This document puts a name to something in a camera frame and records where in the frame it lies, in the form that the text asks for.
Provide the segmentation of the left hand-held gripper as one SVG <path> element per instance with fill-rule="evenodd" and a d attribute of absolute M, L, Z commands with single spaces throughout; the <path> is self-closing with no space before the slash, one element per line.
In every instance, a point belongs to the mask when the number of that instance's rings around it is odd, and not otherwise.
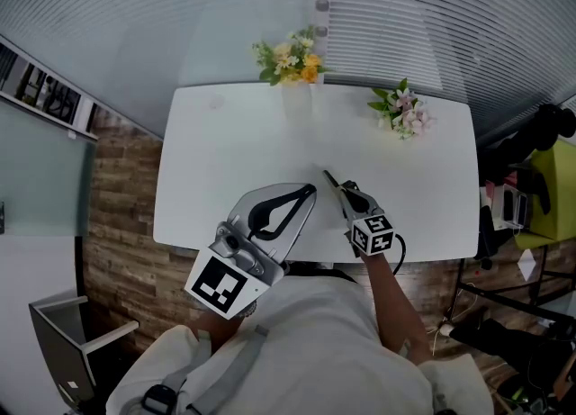
<path fill-rule="evenodd" d="M 282 262 L 315 202 L 316 187 L 304 183 L 268 185 L 244 194 L 228 223 L 217 227 L 212 244 L 197 255 L 184 290 L 227 320 L 251 314 L 257 299 L 287 272 Z"/>

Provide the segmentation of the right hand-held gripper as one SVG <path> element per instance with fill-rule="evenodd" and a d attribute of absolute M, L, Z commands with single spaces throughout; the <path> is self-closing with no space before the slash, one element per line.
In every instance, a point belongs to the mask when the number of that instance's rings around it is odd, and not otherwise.
<path fill-rule="evenodd" d="M 379 255 L 392 246 L 394 228 L 371 195 L 348 181 L 339 187 L 338 198 L 350 222 L 349 241 L 356 257 Z"/>

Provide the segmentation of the person's right forearm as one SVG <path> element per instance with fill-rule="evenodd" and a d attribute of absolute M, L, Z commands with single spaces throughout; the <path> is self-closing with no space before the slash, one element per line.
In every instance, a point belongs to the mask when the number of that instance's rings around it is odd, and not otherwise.
<path fill-rule="evenodd" d="M 384 255 L 367 256 L 362 253 L 361 259 L 373 292 L 382 344 L 397 354 L 407 346 L 407 359 L 414 365 L 432 360 L 424 323 L 402 291 Z"/>

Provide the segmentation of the person's left forearm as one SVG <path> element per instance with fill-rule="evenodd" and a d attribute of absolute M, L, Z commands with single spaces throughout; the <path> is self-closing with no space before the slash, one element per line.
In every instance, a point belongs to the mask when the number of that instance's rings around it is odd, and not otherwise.
<path fill-rule="evenodd" d="M 211 352 L 214 354 L 236 335 L 243 321 L 241 317 L 227 320 L 210 308 L 198 304 L 193 308 L 192 320 L 187 327 L 197 338 L 201 331 L 208 333 Z"/>

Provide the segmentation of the person's black trouser leg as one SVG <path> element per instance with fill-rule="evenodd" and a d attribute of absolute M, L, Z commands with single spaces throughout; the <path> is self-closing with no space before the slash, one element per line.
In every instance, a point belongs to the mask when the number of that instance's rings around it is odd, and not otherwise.
<path fill-rule="evenodd" d="M 293 262 L 289 265 L 287 275 L 299 277 L 332 277 L 341 280 L 346 280 L 353 284 L 356 280 L 341 270 L 335 268 L 327 268 L 322 264 L 315 262 Z"/>

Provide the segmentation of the pink flower bouquet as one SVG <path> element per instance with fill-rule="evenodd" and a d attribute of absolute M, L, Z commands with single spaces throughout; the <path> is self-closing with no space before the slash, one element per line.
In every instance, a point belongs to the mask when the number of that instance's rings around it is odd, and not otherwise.
<path fill-rule="evenodd" d="M 394 133 L 401 140 L 422 136 L 437 120 L 410 89 L 406 77 L 393 89 L 374 87 L 372 92 L 378 100 L 367 105 L 376 112 L 378 128 Z"/>

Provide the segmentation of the person's white shirt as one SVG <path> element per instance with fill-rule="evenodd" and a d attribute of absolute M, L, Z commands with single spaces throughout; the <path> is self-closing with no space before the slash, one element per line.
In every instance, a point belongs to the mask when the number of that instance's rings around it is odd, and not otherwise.
<path fill-rule="evenodd" d="M 365 290 L 332 277 L 287 276 L 260 300 L 238 333 L 204 362 L 186 326 L 165 331 L 113 390 L 106 415 L 141 412 L 140 399 L 169 374 L 191 372 L 176 412 L 224 375 L 253 331 L 262 347 L 215 415 L 493 415 L 490 392 L 471 356 L 414 365 L 385 348 Z"/>

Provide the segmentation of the white device box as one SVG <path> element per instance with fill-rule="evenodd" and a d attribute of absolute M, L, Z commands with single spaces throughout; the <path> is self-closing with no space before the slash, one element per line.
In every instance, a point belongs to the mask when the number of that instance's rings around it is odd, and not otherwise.
<path fill-rule="evenodd" d="M 527 196 L 511 185 L 496 186 L 492 194 L 491 215 L 495 230 L 521 231 L 526 222 Z"/>

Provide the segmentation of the yellow flower bouquet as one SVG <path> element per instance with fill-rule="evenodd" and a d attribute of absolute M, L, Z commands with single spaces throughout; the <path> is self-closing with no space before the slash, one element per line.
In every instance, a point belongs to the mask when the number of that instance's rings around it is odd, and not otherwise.
<path fill-rule="evenodd" d="M 259 80 L 270 86 L 315 84 L 319 76 L 329 69 L 313 49 L 315 29 L 309 26 L 291 32 L 286 41 L 271 46 L 266 41 L 252 45 L 256 65 L 260 68 Z"/>

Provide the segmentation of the black office chair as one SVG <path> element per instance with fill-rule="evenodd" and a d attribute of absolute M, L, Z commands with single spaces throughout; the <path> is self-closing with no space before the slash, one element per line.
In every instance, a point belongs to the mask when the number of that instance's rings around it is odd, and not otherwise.
<path fill-rule="evenodd" d="M 479 152 L 480 217 L 475 259 L 496 255 L 499 248 L 509 239 L 515 240 L 521 231 L 527 229 L 532 195 L 523 188 L 529 186 L 530 158 L 536 150 L 546 151 L 557 140 L 567 141 L 574 135 L 576 135 L 576 113 L 569 108 L 544 104 L 512 137 L 504 139 L 495 148 Z M 496 186 L 504 184 L 511 185 L 527 196 L 525 227 L 519 232 L 510 229 L 495 230 L 493 226 L 492 194 Z"/>

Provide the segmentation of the black tripod stand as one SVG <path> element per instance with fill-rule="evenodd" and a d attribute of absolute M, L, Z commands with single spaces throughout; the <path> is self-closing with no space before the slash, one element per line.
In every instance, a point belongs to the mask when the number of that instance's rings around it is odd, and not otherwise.
<path fill-rule="evenodd" d="M 549 245 L 545 245 L 540 259 L 540 265 L 537 266 L 537 279 L 535 281 L 496 289 L 483 289 L 466 283 L 463 280 L 463 276 L 467 266 L 467 259 L 461 258 L 456 271 L 454 293 L 452 294 L 450 306 L 445 312 L 445 318 L 447 320 L 454 320 L 459 294 L 471 293 L 474 300 L 484 299 L 516 311 L 536 316 L 539 319 L 568 326 L 576 323 L 576 318 L 568 312 L 551 311 L 545 308 L 546 303 L 560 300 L 568 293 L 576 293 L 576 263 L 570 272 L 553 271 L 546 267 L 548 252 Z M 543 285 L 556 279 L 569 281 L 570 284 L 554 292 L 541 294 Z"/>

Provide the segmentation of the white paper sheet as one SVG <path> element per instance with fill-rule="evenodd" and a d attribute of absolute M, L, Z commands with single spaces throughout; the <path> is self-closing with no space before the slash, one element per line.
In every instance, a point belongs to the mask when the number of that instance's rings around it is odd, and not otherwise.
<path fill-rule="evenodd" d="M 523 279 L 527 282 L 536 268 L 536 260 L 530 249 L 523 251 L 517 266 Z"/>

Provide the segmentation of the lime green box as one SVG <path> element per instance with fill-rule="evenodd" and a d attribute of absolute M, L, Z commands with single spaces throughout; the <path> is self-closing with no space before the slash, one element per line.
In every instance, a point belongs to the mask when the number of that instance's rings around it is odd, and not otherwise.
<path fill-rule="evenodd" d="M 515 241 L 520 249 L 576 238 L 576 145 L 557 140 L 530 158 L 530 222 Z"/>

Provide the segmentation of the frosted glass door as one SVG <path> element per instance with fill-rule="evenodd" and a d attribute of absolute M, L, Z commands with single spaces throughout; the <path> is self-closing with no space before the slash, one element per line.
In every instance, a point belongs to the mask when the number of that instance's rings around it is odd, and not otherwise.
<path fill-rule="evenodd" d="M 95 139 L 0 95 L 3 235 L 85 235 L 95 147 Z"/>

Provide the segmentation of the grey open cabinet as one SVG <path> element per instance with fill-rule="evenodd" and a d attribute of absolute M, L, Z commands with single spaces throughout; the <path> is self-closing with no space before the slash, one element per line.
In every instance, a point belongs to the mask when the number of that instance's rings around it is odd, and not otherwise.
<path fill-rule="evenodd" d="M 110 393 L 126 371 L 120 340 L 140 324 L 106 331 L 91 322 L 88 297 L 49 297 L 29 304 L 32 325 L 58 393 L 76 415 L 105 415 Z"/>

